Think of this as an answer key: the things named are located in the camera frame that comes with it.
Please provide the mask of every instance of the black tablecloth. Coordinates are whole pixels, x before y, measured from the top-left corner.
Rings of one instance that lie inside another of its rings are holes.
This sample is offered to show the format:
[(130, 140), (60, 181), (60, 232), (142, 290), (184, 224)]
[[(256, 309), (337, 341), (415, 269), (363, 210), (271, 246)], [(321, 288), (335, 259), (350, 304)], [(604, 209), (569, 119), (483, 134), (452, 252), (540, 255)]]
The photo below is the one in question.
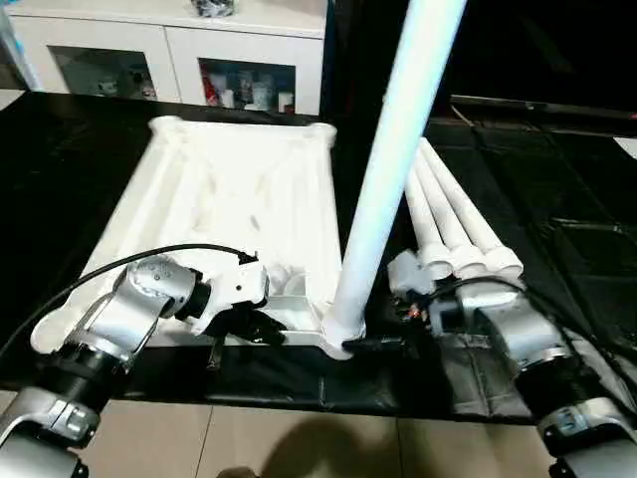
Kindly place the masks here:
[[(184, 105), (27, 94), (0, 112), (5, 293), (0, 338), (82, 271), (150, 139), (147, 122), (306, 124), (313, 119)], [(333, 151), (341, 244), (351, 224), (373, 124), (344, 121)], [(613, 340), (637, 337), (637, 161), (611, 138), (432, 119), (427, 136), (501, 238), (525, 278), (595, 321)], [(415, 239), (404, 203), (383, 264)], [(367, 308), (371, 333), (391, 316), (384, 274)], [(0, 385), (36, 373), (28, 335), (0, 366)], [(526, 421), (528, 412), (487, 350), (422, 347), (339, 362), (313, 348), (226, 348), (205, 371), (206, 348), (145, 351), (122, 396), (430, 418)]]

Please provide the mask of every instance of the white pipe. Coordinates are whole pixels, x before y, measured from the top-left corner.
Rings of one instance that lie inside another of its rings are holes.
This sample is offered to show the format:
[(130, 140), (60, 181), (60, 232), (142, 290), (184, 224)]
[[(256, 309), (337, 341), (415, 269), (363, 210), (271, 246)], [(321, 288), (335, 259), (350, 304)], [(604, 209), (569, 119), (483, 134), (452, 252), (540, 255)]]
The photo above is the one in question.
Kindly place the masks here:
[(411, 0), (358, 198), (325, 339), (364, 334), (363, 310), (467, 0)]
[(442, 243), (436, 221), (413, 168), (407, 177), (405, 197), (418, 242), (418, 258), (435, 280), (449, 277), (453, 272), (451, 252)]
[(423, 138), (420, 141), (420, 149), (467, 234), (485, 254), (489, 271), (508, 277), (519, 277), (524, 266), (516, 253), (503, 245), (427, 139)]
[(440, 235), (451, 251), (450, 259), (454, 274), (461, 279), (467, 279), (485, 273), (487, 266), (482, 252), (469, 240), (420, 149), (416, 151), (414, 169)]

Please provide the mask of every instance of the tile floor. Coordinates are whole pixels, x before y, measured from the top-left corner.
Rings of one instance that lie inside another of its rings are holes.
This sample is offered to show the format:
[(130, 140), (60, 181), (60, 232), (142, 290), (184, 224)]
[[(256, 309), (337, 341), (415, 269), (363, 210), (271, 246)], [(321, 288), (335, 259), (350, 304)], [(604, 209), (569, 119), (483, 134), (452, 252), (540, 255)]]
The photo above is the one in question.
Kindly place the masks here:
[(529, 427), (129, 401), (81, 455), (92, 478), (546, 478), (551, 463)]
[(23, 93), (21, 90), (0, 90), (0, 111), (15, 102)]

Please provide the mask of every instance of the wire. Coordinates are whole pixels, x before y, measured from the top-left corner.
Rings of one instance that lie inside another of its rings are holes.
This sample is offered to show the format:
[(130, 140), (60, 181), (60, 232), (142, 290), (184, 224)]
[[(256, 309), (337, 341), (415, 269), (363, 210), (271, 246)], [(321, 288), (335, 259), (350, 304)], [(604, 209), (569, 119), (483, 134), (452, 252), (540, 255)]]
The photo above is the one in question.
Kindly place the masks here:
[(139, 259), (144, 259), (150, 256), (156, 256), (157, 254), (164, 254), (166, 252), (173, 251), (184, 251), (188, 249), (202, 249), (202, 250), (210, 250), (210, 251), (218, 251), (225, 252), (227, 254), (234, 254), (239, 258), (239, 264), (247, 264), (250, 262), (254, 262), (257, 260), (255, 256), (251, 256), (250, 254), (246, 254), (243, 251), (238, 249), (233, 249), (232, 247), (219, 246), (216, 244), (205, 244), (205, 243), (194, 243), (194, 244), (175, 244), (172, 246), (164, 246), (157, 247), (156, 249), (149, 249), (147, 251), (139, 252), (137, 254), (132, 254), (131, 256), (127, 256), (121, 259), (118, 259), (114, 262), (108, 263), (104, 266), (101, 266), (94, 271), (89, 272), (88, 274), (80, 277), (67, 287), (65, 287), (62, 291), (58, 292), (51, 299), (46, 301), (42, 306), (40, 306), (33, 314), (31, 314), (22, 324), (20, 324), (13, 334), (9, 336), (7, 342), (0, 349), (0, 361), (6, 355), (7, 351), (11, 348), (13, 343), (16, 341), (18, 337), (34, 322), (39, 320), (51, 307), (53, 307), (58, 301), (64, 299), (67, 295), (71, 294), (73, 291), (78, 289), (80, 286), (85, 284), (86, 282), (94, 279), (97, 276), (105, 274), (108, 271), (116, 269), (117, 267), (125, 266), (131, 262), (138, 261)]
[(511, 289), (514, 289), (515, 291), (518, 291), (525, 297), (527, 297), (531, 301), (531, 304), (534, 305), (541, 313), (544, 313), (548, 317), (553, 318), (553, 324), (557, 327), (557, 330), (563, 336), (564, 341), (566, 342), (568, 347), (571, 349), (576, 357), (583, 361), (581, 354), (576, 350), (572, 338), (568, 335), (566, 329), (572, 329), (574, 332), (582, 336), (595, 348), (595, 350), (606, 361), (613, 372), (615, 372), (615, 374), (617, 374), (617, 376), (619, 376), (624, 381), (626, 387), (632, 395), (632, 399), (637, 401), (637, 383), (624, 370), (615, 356), (607, 351), (606, 348), (599, 343), (599, 340), (594, 335), (590, 334), (583, 327), (581, 327), (573, 314), (569, 312), (567, 308), (565, 308), (555, 299), (532, 287), (525, 287), (522, 284), (512, 282), (500, 276), (472, 277), (469, 279), (456, 281), (447, 286), (443, 286), (440, 289), (437, 289), (435, 292), (424, 296), (419, 301), (418, 307), (421, 310), (426, 310), (426, 307), (428, 307), (433, 301), (439, 299), (442, 296), (450, 294), (463, 286), (482, 283), (501, 284), (504, 286), (508, 286)]

